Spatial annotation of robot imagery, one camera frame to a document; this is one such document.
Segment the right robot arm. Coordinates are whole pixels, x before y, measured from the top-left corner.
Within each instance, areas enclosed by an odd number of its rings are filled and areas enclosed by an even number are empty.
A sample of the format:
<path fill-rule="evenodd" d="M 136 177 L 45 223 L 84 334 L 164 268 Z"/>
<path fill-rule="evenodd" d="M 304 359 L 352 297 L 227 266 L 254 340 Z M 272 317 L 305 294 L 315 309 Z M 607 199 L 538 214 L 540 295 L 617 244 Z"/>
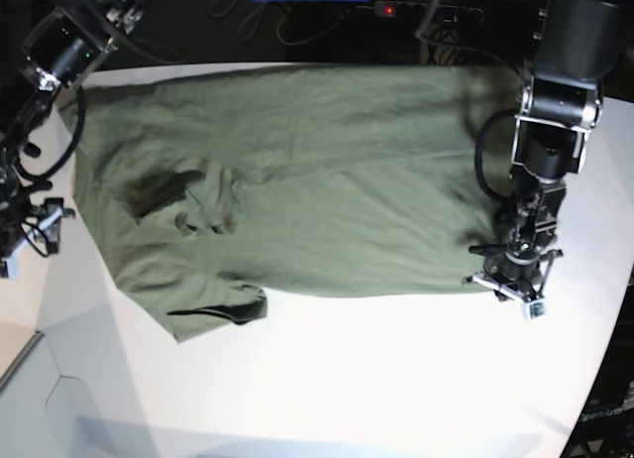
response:
<path fill-rule="evenodd" d="M 52 178 L 77 148 L 85 125 L 81 83 L 103 60 L 128 41 L 151 0 L 49 0 L 54 4 L 29 34 L 25 62 L 1 88 L 1 276 L 13 277 L 19 252 L 32 247 L 41 257 L 59 251 L 60 222 L 75 212 L 57 197 L 35 204 L 31 197 L 52 188 Z M 42 173 L 28 172 L 21 161 L 40 149 L 30 134 L 49 118 L 57 97 L 75 93 L 78 118 L 71 141 Z"/>

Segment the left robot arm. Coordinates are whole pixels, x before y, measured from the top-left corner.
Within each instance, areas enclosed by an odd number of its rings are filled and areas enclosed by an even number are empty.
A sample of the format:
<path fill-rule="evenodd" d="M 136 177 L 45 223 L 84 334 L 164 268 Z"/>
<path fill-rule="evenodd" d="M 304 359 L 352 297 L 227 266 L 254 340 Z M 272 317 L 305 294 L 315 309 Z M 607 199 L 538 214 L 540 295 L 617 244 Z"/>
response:
<path fill-rule="evenodd" d="M 491 115 L 478 133 L 477 183 L 499 208 L 494 243 L 469 248 L 482 256 L 482 269 L 465 281 L 518 302 L 529 319 L 544 315 L 546 282 L 563 255 L 552 245 L 564 177 L 583 167 L 602 114 L 602 80 L 625 51 L 632 27 L 633 0 L 548 0 L 537 51 L 522 72 L 518 108 Z M 514 136 L 511 191 L 504 195 L 485 180 L 483 151 L 491 128 L 507 118 Z"/>

